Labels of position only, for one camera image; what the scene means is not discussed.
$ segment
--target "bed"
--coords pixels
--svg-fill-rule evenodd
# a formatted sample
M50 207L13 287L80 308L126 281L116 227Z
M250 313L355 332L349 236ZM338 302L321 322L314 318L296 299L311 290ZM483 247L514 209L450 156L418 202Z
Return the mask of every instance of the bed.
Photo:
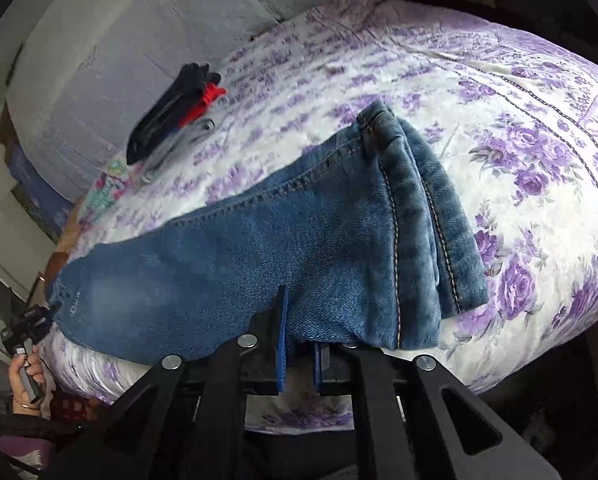
M486 269L490 302L445 320L427 352L479 393L598 320L598 66L454 10L334 0L236 50L220 72L223 122L185 163L126 192L71 258L246 190L380 98L433 147ZM146 370L56 327L42 347L60 383L106 402ZM296 367L278 398L249 399L246 427L350 429L349 399L319 399L308 372Z

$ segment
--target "jeans seam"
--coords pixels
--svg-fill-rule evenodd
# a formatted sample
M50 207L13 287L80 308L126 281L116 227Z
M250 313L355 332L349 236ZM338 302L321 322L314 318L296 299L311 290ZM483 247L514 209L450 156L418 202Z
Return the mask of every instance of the jeans seam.
M367 130L370 130L370 133L373 136L376 136L374 129L368 124L367 119L364 115L360 116L364 122L364 125ZM381 170L381 174L383 175L383 179L385 180L385 185L388 190L388 197L390 197L390 208L392 209L392 223L394 224L394 298L397 303L397 349L401 345L401 305L399 302L399 224L397 222L397 207L394 204L394 197L392 196L392 188L390 187L390 181L388 180L388 175L386 174L385 170L383 169L383 164L381 164L381 155L377 157L377 161L379 163L379 169Z
M445 266L447 267L448 274L450 275L450 284L452 285L452 296L454 299L454 303L457 307L457 311L460 312L461 309L459 307L459 295L457 294L456 283L454 281L454 273L452 272L452 266L450 264L450 256L448 254L448 249L447 249L447 246L445 245L444 234L441 231L441 224L439 224L439 217L437 216L436 208L434 207L434 202L432 201L432 196L430 195L430 192L428 191L428 186L426 186L426 183L424 182L423 179L421 179L421 184L423 185L423 189L426 192L426 197L428 198L428 204L430 206L430 210L432 211L432 216L434 217L434 224L436 225L436 232L439 233L439 240L441 240L441 248L444 252Z
M333 150L332 152L330 152L318 164L314 165L309 170L304 171L303 173L293 177L292 179L290 179L286 182L277 184L276 186L273 186L270 189L265 189L261 193L258 193L254 196L250 196L246 199L240 200L239 202L235 202L234 204L230 204L228 206L218 208L217 210L209 212L205 215L195 216L194 218L190 218L190 219L179 220L179 221L173 223L173 226L181 227L183 225L191 224L193 222L204 222L209 218L216 218L217 216L219 216L221 214L235 210L239 207L243 207L245 205L251 205L252 203L255 203L255 202L257 202L257 203L265 202L266 200L272 200L273 198L276 198L279 196L285 196L285 195L292 193L293 191L302 189L303 187L307 186L308 184L310 184L310 183L314 182L315 180L317 180L318 178L322 177L334 165L340 163L344 158L346 158L346 157L352 155L354 152L357 152L358 150L360 150L361 146L357 146L356 148L351 149L348 152L341 153L337 160L334 160L334 161L331 160L338 152L340 152L348 144L351 144L355 140L356 139L348 140L348 142L339 146L336 150Z

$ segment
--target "silver screw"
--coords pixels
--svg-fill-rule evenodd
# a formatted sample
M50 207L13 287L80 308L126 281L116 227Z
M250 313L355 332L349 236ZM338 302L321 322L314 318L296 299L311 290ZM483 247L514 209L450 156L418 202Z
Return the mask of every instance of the silver screw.
M161 366L163 366L166 370L176 370L181 366L182 362L183 361L181 360L181 357L179 357L178 355L170 354L166 355L161 360Z
M420 355L416 358L416 367L420 370L429 372L430 370L434 370L435 366L436 361L434 360L434 357L430 355Z
M240 335L239 339L237 339L237 344L242 348L252 348L258 339L253 334L244 334Z

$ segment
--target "denim fabric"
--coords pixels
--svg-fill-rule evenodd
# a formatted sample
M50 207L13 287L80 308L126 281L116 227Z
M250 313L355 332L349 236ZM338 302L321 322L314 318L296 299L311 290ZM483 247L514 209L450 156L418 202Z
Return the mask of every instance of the denim fabric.
M211 354L281 283L288 337L390 349L433 346L442 317L488 300L447 175L381 102L247 192L95 246L48 288L68 338L152 364Z

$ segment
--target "colorful floral cloth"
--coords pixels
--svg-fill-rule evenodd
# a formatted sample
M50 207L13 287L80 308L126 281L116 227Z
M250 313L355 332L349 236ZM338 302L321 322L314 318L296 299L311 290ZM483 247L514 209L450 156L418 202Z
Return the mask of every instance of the colorful floral cloth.
M598 319L598 66L454 10L335 0L236 51L221 73L221 127L187 164L122 196L72 257L244 191L381 98L431 143L487 269L490 302L445 320L429 353L478 393ZM107 401L145 370L56 329L45 347L61 382ZM247 427L349 429L349 399L319 399L307 372L278 399L250 399Z

